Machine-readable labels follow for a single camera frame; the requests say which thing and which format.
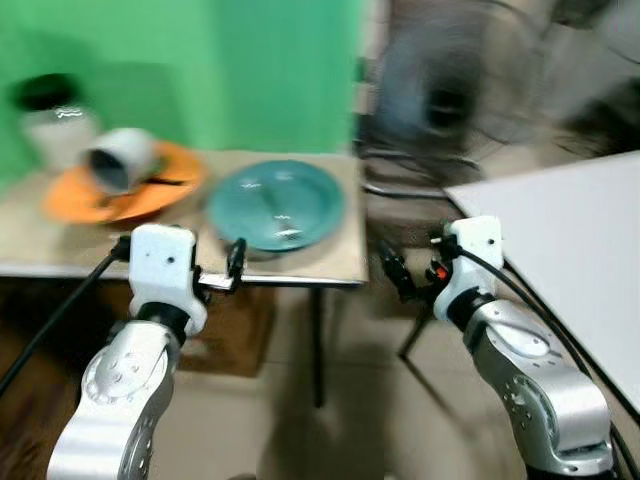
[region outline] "table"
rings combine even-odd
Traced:
[[[448,188],[640,414],[640,152]]]
[[[360,165],[345,155],[302,155],[243,151],[206,152],[203,162],[210,182],[186,200],[163,211],[153,221],[178,224],[198,235],[196,261],[203,268],[201,282],[211,284],[225,270],[226,252],[206,221],[203,207],[216,182],[249,165],[273,159],[308,162],[330,173],[345,193],[346,214],[331,237],[309,248],[271,260],[249,259],[243,281],[263,286],[304,287],[310,290],[314,404],[324,403],[322,348],[323,291],[356,287],[367,281],[366,241]],[[53,178],[33,172],[0,200],[0,275],[12,277],[82,277],[87,275],[129,228],[100,225],[65,225],[45,216],[41,203]],[[104,278],[127,279],[127,266],[112,265]]]

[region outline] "cable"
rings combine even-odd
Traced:
[[[74,290],[74,292],[53,312],[49,317],[49,320],[44,326],[36,333],[33,339],[22,351],[20,356],[13,362],[7,373],[4,374],[2,380],[0,380],[0,398],[5,394],[11,382],[15,380],[16,376],[20,373],[25,364],[29,361],[36,348],[47,336],[49,331],[64,317],[67,310],[80,298],[80,296],[89,288],[95,281],[102,275],[102,273],[109,268],[109,266],[116,260],[128,261],[131,248],[131,241],[129,237],[120,237],[116,246],[111,250],[109,255],[98,264],[98,266],[85,278],[82,283]]]
[[[587,365],[582,360],[582,358],[576,351],[575,347],[568,341],[567,336],[564,334],[562,329],[558,326],[556,322],[551,321],[550,316],[547,315],[547,312],[545,312],[545,310],[542,307],[540,307],[538,303],[536,303],[533,299],[531,299],[531,297],[529,297],[529,295],[524,291],[524,289],[522,289],[518,284],[516,284],[513,280],[507,277],[503,272],[498,270],[496,267],[486,262],[482,258],[478,257],[477,255],[465,250],[464,248],[460,246],[456,246],[454,252],[480,265],[482,268],[484,268],[485,270],[493,274],[496,278],[498,278],[501,282],[503,282],[516,295],[518,295],[518,297],[529,308],[531,308],[531,310],[533,310],[536,313],[536,315],[540,317],[540,319],[549,327],[549,329],[554,333],[554,335],[558,337],[558,339],[562,342],[563,346],[566,348],[567,352],[569,353],[573,361],[578,366],[578,369],[583,374],[585,374],[588,378],[593,379]],[[618,431],[617,427],[613,423],[611,424],[611,437],[615,445],[618,447],[620,455],[622,456],[625,463],[627,464],[627,467],[631,472],[632,478],[634,480],[640,480],[640,470],[638,470],[638,466],[636,465],[633,459],[633,456],[631,455],[629,447],[624,442],[622,436],[620,435],[620,432]]]

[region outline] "robotic arm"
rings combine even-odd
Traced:
[[[173,394],[180,349],[207,319],[195,247],[195,235],[179,227],[134,230],[129,281],[135,320],[85,370],[80,404],[55,446],[49,480],[147,478],[153,432]],[[214,289],[236,288],[245,248],[244,240],[236,242],[227,276]]]
[[[598,387],[564,358],[559,340],[532,313],[495,297],[490,272],[451,255],[461,247],[500,269],[498,220],[459,220],[438,240],[442,259],[432,262],[433,283],[415,291],[435,298],[435,316],[462,331],[478,372],[509,414],[529,479],[614,478],[609,409]],[[382,260],[391,280],[404,287],[401,297],[410,296],[408,272],[399,274],[397,257]]]

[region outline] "green backdrop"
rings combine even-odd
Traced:
[[[198,148],[335,151],[350,137],[360,0],[0,2],[0,185],[36,164],[11,85],[76,76],[105,128]]]

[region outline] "cup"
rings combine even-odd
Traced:
[[[92,179],[108,195],[133,193],[157,169],[155,143],[140,128],[119,128],[98,137],[85,156]]]

